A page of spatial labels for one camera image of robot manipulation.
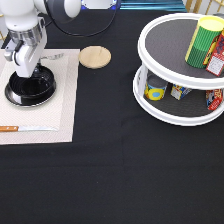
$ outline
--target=small can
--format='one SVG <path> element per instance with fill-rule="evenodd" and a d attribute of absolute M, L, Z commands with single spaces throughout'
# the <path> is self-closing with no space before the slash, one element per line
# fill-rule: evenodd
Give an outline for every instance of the small can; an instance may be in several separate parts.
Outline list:
<path fill-rule="evenodd" d="M 168 82 L 155 74 L 148 74 L 145 85 L 145 97 L 149 100 L 161 100 L 166 92 Z"/>

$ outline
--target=white rim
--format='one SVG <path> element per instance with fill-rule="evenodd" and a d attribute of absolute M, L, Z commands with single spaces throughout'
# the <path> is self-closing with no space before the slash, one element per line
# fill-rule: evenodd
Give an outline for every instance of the white rim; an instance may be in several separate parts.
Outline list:
<path fill-rule="evenodd" d="M 138 53 L 142 60 L 142 62 L 146 65 L 146 67 L 151 70 L 153 73 L 161 77 L 162 79 L 167 80 L 168 82 L 178 84 L 180 86 L 185 86 L 192 89 L 221 89 L 224 88 L 224 78 L 214 78 L 214 79 L 202 79 L 202 78 L 194 78 L 186 75 L 182 75 L 180 73 L 171 71 L 157 61 L 155 61 L 149 54 L 149 52 L 145 48 L 145 38 L 148 32 L 155 26 L 177 19 L 192 19 L 198 20 L 202 15 L 193 14 L 193 13 L 176 13 L 170 14 L 166 16 L 159 17 L 142 30 L 139 41 L 138 41 Z"/>
<path fill-rule="evenodd" d="M 149 104 L 143 98 L 143 96 L 138 95 L 137 80 L 140 74 L 140 70 L 141 70 L 141 67 L 138 69 L 133 81 L 133 92 L 134 92 L 135 98 L 145 111 L 147 111 L 152 116 L 158 118 L 159 120 L 165 121 L 167 123 L 175 124 L 175 125 L 181 125 L 181 126 L 196 126 L 196 125 L 206 124 L 214 120 L 215 118 L 219 117 L 222 114 L 224 110 L 224 102 L 222 102 L 222 104 L 214 112 L 205 116 L 193 117 L 193 118 L 178 117 L 171 114 L 167 114 L 161 110 L 158 110 L 157 108 Z"/>

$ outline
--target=yellow label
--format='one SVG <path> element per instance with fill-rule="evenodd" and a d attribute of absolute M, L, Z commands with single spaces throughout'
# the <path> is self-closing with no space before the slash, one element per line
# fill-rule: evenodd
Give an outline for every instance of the yellow label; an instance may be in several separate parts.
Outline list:
<path fill-rule="evenodd" d="M 191 43 L 190 43 L 190 45 L 189 45 L 187 54 L 186 54 L 186 56 L 185 56 L 185 61 L 188 60 L 188 57 L 189 57 L 189 55 L 190 55 L 190 53 L 191 53 L 191 49 L 192 49 L 192 47 L 193 47 L 194 41 L 195 41 L 195 39 L 196 39 L 196 36 L 197 36 L 197 34 L 198 34 L 198 30 L 199 30 L 199 26 L 197 25 L 197 27 L 196 27 L 196 29 L 195 29 L 195 31 L 194 31 L 194 35 L 193 35 L 193 37 L 192 37 L 192 39 L 191 39 Z"/>
<path fill-rule="evenodd" d="M 214 49 L 215 49 L 215 46 L 216 46 L 216 43 L 217 43 L 218 39 L 219 39 L 219 36 L 216 36 L 216 37 L 213 39 L 212 44 L 211 44 L 211 46 L 210 46 L 210 48 L 209 48 L 209 50 L 208 50 L 208 53 L 206 54 L 205 60 L 204 60 L 204 62 L 203 62 L 203 65 L 207 65 L 207 64 L 208 64 L 208 61 L 209 61 L 209 59 L 210 59 L 211 56 L 212 56 L 212 52 L 213 52 Z"/>

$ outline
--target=black circular base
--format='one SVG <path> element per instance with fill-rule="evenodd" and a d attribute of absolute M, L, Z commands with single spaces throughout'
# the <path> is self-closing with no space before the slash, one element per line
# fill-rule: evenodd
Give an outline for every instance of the black circular base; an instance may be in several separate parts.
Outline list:
<path fill-rule="evenodd" d="M 51 88 L 50 91 L 48 91 L 44 96 L 35 99 L 28 99 L 15 94 L 8 84 L 5 88 L 5 96 L 12 104 L 16 106 L 33 107 L 45 103 L 53 96 L 56 90 L 56 82 L 54 82 L 52 87 L 53 88 Z"/>
<path fill-rule="evenodd" d="M 5 88 L 6 98 L 17 106 L 30 107 L 49 100 L 56 90 L 54 75 L 50 69 L 37 65 L 30 78 L 12 74 Z"/>

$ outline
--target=black cable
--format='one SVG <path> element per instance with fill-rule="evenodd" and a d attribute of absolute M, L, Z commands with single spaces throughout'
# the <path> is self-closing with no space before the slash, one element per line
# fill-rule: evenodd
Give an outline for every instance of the black cable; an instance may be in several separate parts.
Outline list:
<path fill-rule="evenodd" d="M 50 21 L 47 25 L 45 25 L 45 27 L 48 27 L 51 24 L 52 24 L 52 21 Z"/>
<path fill-rule="evenodd" d="M 114 20 L 115 15 L 116 15 L 116 12 L 117 12 L 118 1 L 119 1 L 119 0 L 117 0 L 117 2 L 116 2 L 116 9 L 115 9 L 115 12 L 114 12 L 114 14 L 113 14 L 113 16 L 112 16 L 112 19 L 111 19 L 110 23 L 109 23 L 104 29 L 102 29 L 102 30 L 100 30 L 100 31 L 98 31 L 98 32 L 92 33 L 92 34 L 73 34 L 73 33 L 69 33 L 69 32 L 67 32 L 67 31 L 61 29 L 61 28 L 58 26 L 58 24 L 55 22 L 54 18 L 53 18 L 52 15 L 51 15 L 50 9 L 49 9 L 48 4 L 47 4 L 47 0 L 44 0 L 44 5 L 45 5 L 45 8 L 46 8 L 47 14 L 48 14 L 48 16 L 49 16 L 50 19 L 51 19 L 51 22 L 52 22 L 52 23 L 53 23 L 53 24 L 54 24 L 54 25 L 55 25 L 55 26 L 56 26 L 62 33 L 66 34 L 66 35 L 69 35 L 69 36 L 73 36 L 73 37 L 91 37 L 91 36 L 95 36 L 95 35 L 97 35 L 97 34 L 102 33 L 103 31 L 105 31 L 105 30 L 111 25 L 111 23 L 112 23 L 113 20 Z"/>

